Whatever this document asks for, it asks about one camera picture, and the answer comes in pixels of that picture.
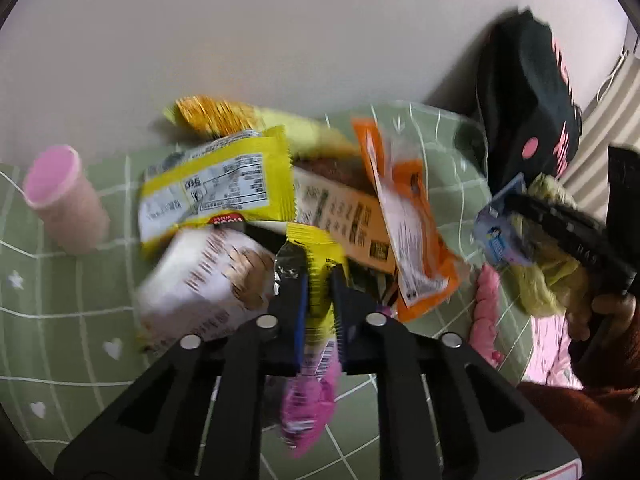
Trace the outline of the right hand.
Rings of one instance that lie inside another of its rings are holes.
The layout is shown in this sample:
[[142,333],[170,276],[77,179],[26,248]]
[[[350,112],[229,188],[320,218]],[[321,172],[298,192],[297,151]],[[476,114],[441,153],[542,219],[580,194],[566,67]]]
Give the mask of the right hand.
[[586,304],[567,310],[568,334],[574,341],[587,341],[594,326],[597,341],[606,346],[628,330],[634,312],[634,296],[597,296]]

